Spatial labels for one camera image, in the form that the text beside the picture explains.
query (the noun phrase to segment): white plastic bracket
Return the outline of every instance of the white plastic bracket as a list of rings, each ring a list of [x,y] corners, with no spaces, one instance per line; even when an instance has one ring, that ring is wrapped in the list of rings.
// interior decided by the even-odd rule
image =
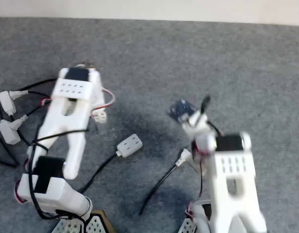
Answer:
[[[195,233],[197,225],[190,218],[184,219],[177,233]]]
[[[65,220],[58,222],[52,233],[79,233],[83,229],[83,223],[78,219]],[[92,216],[86,227],[86,233],[106,233],[102,220],[99,216]]]
[[[265,233],[267,228],[258,204],[252,152],[216,151],[206,163],[211,191],[211,232],[228,233],[233,217],[239,216],[248,232]],[[227,179],[236,181],[234,195],[228,191]]]

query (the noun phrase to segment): white connector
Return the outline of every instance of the white connector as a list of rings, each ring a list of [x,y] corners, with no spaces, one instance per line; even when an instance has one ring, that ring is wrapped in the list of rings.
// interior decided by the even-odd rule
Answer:
[[[11,99],[8,91],[0,92],[0,103],[3,110],[8,114],[8,116],[11,116],[17,112],[13,99]]]
[[[15,145],[21,140],[17,130],[27,118],[28,117],[24,115],[13,122],[7,120],[0,121],[0,132],[6,143]]]
[[[128,157],[143,146],[140,138],[134,133],[117,145],[116,154],[123,158]]]
[[[180,154],[179,159],[176,161],[176,166],[181,166],[184,162],[187,162],[190,158],[192,158],[192,154],[186,148],[183,149]]]
[[[25,91],[9,91],[9,96],[11,99],[16,100],[22,96],[28,95],[28,90]]]
[[[91,115],[96,123],[104,124],[107,122],[107,113],[104,110],[94,110]]]

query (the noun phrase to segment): white robot bracket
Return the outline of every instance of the white robot bracket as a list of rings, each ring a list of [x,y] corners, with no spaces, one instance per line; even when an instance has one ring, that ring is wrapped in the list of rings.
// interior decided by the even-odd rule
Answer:
[[[41,126],[38,138],[67,131],[85,130],[92,109],[105,103],[99,72],[94,68],[63,68],[55,84],[51,104]],[[92,210],[91,201],[73,190],[65,179],[75,179],[85,148],[85,133],[67,134],[69,150],[66,159],[45,156],[44,148],[50,148],[58,137],[39,142],[33,160],[33,187],[41,209],[48,213],[64,210],[84,219]],[[22,199],[31,201],[28,174],[23,174],[18,186]]]

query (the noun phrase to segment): cable plug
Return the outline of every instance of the cable plug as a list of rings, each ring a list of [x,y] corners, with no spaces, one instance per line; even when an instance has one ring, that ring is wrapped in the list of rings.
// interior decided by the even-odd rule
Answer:
[[[16,100],[22,96],[28,95],[28,90],[25,91],[9,91],[11,99]]]
[[[0,121],[0,132],[6,143],[10,145],[15,145],[21,140],[17,130],[27,118],[28,117],[24,115],[21,118],[16,119],[12,122],[7,120]]]
[[[180,154],[179,159],[175,162],[176,166],[181,166],[184,162],[187,162],[192,158],[192,154],[186,148]]]
[[[142,148],[142,146],[143,143],[141,142],[140,138],[134,133],[117,145],[116,154],[126,158]]]
[[[8,114],[8,116],[11,116],[17,112],[13,99],[11,99],[8,91],[0,92],[0,103],[3,110]]]

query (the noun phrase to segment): gray carpet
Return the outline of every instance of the gray carpet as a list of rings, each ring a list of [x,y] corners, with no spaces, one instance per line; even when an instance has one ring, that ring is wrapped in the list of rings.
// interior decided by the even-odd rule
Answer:
[[[188,166],[176,170],[149,202],[145,195],[189,143],[165,110],[174,100],[200,104],[212,95],[209,118],[224,132],[251,134],[260,207],[271,233],[299,233],[299,27],[96,19],[0,18],[0,91],[55,77],[59,69],[92,61],[117,101],[108,123],[91,125],[79,188],[137,133],[144,147],[118,158],[100,174],[87,196],[104,209],[118,232],[174,233],[184,209],[197,198],[200,180]],[[36,90],[50,93],[52,86]],[[18,116],[39,97],[16,101]],[[42,111],[21,127],[30,139]],[[64,156],[66,139],[50,151]],[[12,147],[23,162],[25,145]],[[0,158],[6,157],[0,145]],[[18,205],[14,182],[22,168],[0,166],[0,232],[47,233],[31,204]],[[207,183],[204,199],[208,199]]]

